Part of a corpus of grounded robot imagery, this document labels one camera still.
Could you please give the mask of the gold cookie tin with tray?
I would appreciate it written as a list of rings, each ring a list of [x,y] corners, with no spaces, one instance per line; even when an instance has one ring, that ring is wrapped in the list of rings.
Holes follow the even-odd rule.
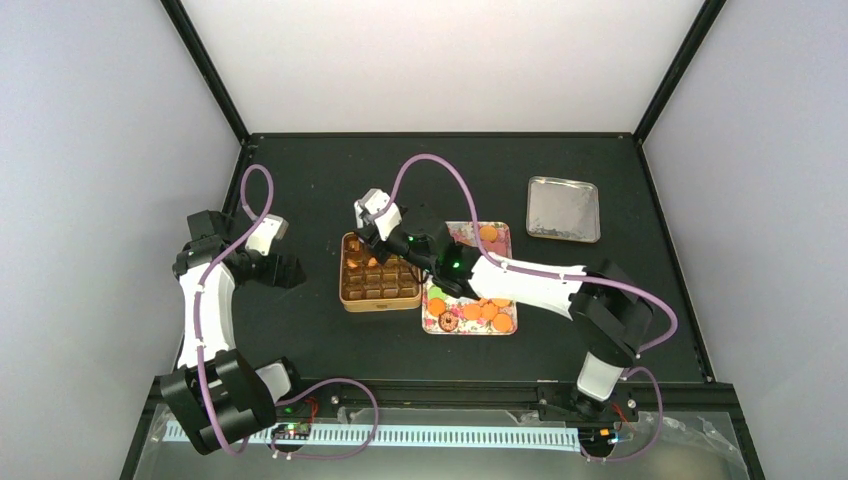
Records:
[[[421,271],[390,255],[380,263],[354,232],[341,240],[339,300],[350,313],[410,310],[422,303]]]

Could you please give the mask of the green macaron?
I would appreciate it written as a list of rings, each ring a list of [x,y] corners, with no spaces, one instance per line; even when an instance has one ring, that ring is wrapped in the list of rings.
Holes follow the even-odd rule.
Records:
[[[429,300],[444,300],[446,298],[446,294],[436,285],[432,285],[428,288],[427,296]]]

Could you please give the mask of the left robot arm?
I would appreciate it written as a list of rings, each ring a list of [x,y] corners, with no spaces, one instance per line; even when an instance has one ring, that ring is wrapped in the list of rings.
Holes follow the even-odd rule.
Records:
[[[287,221],[267,215],[245,239],[230,236],[227,215],[204,210],[187,218],[190,240],[172,266],[185,304],[185,331],[175,370],[159,377],[161,393],[195,450],[208,455],[276,420],[276,401],[297,381],[280,358],[254,368],[236,348],[235,290],[256,282],[291,289],[306,280],[299,259],[273,252]]]

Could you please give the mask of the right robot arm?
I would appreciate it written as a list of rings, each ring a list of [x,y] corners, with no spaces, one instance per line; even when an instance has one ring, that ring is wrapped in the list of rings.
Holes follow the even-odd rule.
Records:
[[[354,232],[378,262],[395,255],[423,270],[448,297],[526,304],[571,321],[587,348],[569,392],[571,408],[582,418],[596,418],[608,408],[617,383],[645,348],[657,304],[623,282],[613,263],[592,272],[521,262],[454,239],[444,223],[413,235],[396,226],[383,237],[374,224]]]

